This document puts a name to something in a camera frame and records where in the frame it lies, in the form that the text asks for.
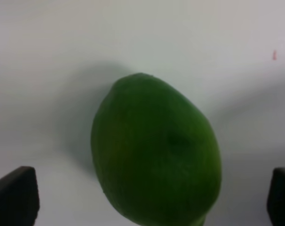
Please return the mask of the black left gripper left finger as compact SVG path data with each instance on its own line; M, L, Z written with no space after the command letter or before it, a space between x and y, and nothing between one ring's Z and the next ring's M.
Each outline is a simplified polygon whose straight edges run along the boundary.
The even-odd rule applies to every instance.
M33 226L39 210L35 168L21 166L0 178L0 226Z

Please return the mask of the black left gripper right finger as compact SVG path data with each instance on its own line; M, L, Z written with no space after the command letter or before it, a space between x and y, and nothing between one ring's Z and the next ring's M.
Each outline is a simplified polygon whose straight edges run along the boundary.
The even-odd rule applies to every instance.
M267 212L272 225L285 226L285 168L275 168L267 199Z

